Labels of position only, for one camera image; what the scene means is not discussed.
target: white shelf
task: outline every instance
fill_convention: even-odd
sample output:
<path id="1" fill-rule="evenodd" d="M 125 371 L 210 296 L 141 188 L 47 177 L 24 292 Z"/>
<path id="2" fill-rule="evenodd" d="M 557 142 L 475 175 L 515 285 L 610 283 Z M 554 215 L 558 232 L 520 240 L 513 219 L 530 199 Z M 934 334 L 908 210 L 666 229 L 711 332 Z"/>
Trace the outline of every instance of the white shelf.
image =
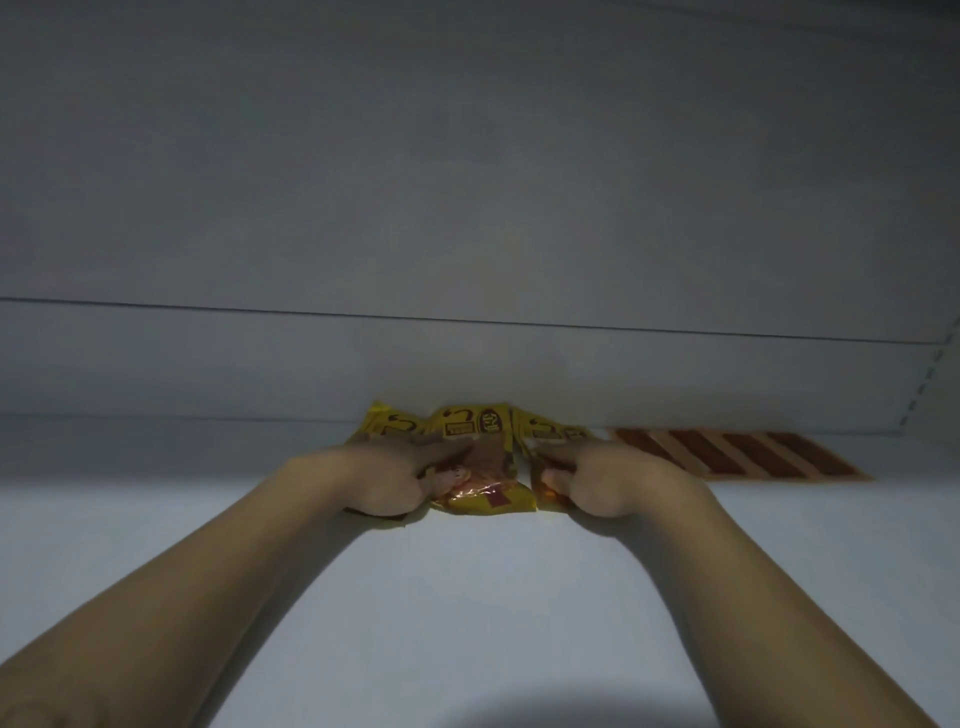
<path id="1" fill-rule="evenodd" d="M 0 418 L 0 659 L 349 425 Z M 725 484 L 733 516 L 938 721 L 960 712 L 960 463 L 819 438 L 875 483 Z M 346 543 L 349 523 L 337 538 Z M 317 551 L 318 561 L 330 554 Z M 432 512 L 306 587 L 215 725 L 513 725 L 688 716 L 707 698 L 654 584 L 561 514 Z"/>

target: hand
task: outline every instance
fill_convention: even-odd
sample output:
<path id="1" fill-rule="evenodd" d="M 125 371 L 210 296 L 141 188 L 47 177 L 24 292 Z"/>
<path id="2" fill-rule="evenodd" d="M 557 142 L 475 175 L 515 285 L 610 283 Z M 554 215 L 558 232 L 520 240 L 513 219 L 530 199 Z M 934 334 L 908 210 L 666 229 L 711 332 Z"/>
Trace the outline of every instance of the hand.
<path id="1" fill-rule="evenodd" d="M 569 496 L 592 516 L 646 515 L 689 497 L 712 498 L 702 480 L 672 463 L 622 443 L 581 440 L 536 450 L 547 464 L 543 484 Z M 573 467 L 575 473 L 550 464 Z"/>
<path id="2" fill-rule="evenodd" d="M 472 444 L 465 439 L 443 440 L 439 433 L 409 438 L 366 436 L 338 448 L 294 458 L 286 467 L 306 472 L 308 477 L 329 476 L 341 508 L 371 516 L 400 516 L 456 485 L 454 471 L 423 472 L 466 452 Z"/>

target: plastic packaging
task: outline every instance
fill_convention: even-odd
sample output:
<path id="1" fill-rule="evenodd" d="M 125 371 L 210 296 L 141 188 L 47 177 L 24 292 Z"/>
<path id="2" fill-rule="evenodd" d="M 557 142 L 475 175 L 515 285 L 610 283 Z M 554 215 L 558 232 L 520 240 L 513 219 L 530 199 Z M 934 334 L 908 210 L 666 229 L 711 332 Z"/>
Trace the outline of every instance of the plastic packaging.
<path id="1" fill-rule="evenodd" d="M 382 436 L 409 436 L 422 435 L 426 431 L 427 422 L 416 415 L 393 409 L 389 404 L 375 401 L 370 405 L 363 422 L 357 431 L 350 435 L 348 443 L 369 440 L 372 435 Z"/>
<path id="2" fill-rule="evenodd" d="M 466 454 L 437 466 L 452 470 L 457 484 L 433 501 L 449 513 L 493 516 L 536 511 L 533 493 L 516 480 L 514 433 L 507 404 L 468 404 L 437 410 L 427 426 L 445 439 L 469 437 L 473 448 Z"/>
<path id="3" fill-rule="evenodd" d="M 540 415 L 514 409 L 514 434 L 520 451 L 530 461 L 530 483 L 537 506 L 544 511 L 568 511 L 576 508 L 573 501 L 543 484 L 543 470 L 547 467 L 572 470 L 561 463 L 546 463 L 536 454 L 540 445 L 559 445 L 575 440 L 596 439 L 586 427 L 561 425 Z"/>

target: finger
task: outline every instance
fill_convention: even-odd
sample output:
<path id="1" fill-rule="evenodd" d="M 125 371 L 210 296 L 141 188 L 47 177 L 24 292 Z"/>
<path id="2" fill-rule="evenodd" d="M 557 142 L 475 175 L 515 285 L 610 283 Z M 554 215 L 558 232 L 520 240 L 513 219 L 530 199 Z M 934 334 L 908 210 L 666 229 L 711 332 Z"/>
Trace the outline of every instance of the finger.
<path id="1" fill-rule="evenodd" d="M 570 484 L 573 482 L 573 473 L 568 471 L 558 471 L 553 468 L 547 468 L 540 476 L 543 485 L 552 491 L 556 491 L 562 496 L 570 495 Z"/>
<path id="2" fill-rule="evenodd" d="M 534 453 L 546 460 L 565 465 L 576 465 L 580 459 L 583 443 L 563 443 L 562 445 L 541 445 Z"/>
<path id="3" fill-rule="evenodd" d="M 418 483 L 425 497 L 435 498 L 448 493 L 458 485 L 463 485 L 469 478 L 470 473 L 466 468 L 454 468 L 449 471 L 425 475 L 420 478 Z"/>
<path id="4" fill-rule="evenodd" d="M 433 443 L 441 443 L 443 441 L 444 436 L 440 432 L 428 432 L 426 434 L 410 436 L 410 443 L 418 447 L 423 445 L 433 445 Z"/>
<path id="5" fill-rule="evenodd" d="M 459 440 L 444 440 L 441 443 L 424 445 L 423 447 L 417 448 L 414 451 L 414 464 L 419 472 L 428 466 L 442 463 L 445 460 L 455 457 L 456 455 L 463 454 L 472 447 L 473 441 L 469 438 L 462 438 Z"/>

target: brown striped packet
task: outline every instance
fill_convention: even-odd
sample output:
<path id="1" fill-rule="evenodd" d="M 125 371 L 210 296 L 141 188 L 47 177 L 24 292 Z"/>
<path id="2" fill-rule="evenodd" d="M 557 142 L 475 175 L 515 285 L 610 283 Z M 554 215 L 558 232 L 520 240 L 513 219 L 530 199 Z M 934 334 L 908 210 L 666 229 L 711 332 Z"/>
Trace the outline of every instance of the brown striped packet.
<path id="1" fill-rule="evenodd" d="M 872 480 L 836 453 L 795 432 L 612 427 L 610 434 L 704 480 Z"/>

